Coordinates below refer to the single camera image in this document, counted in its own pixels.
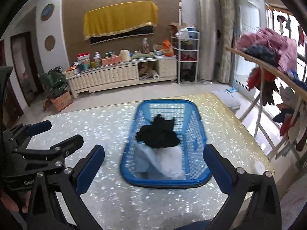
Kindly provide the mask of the person's left hand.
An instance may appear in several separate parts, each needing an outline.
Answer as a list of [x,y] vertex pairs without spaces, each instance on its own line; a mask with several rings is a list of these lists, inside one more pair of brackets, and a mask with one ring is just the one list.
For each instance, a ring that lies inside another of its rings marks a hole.
[[[22,206],[23,213],[28,212],[30,196],[31,191],[28,191],[22,196],[22,198],[24,199],[24,205]],[[19,212],[18,205],[4,191],[1,191],[1,201],[8,210],[13,212]]]

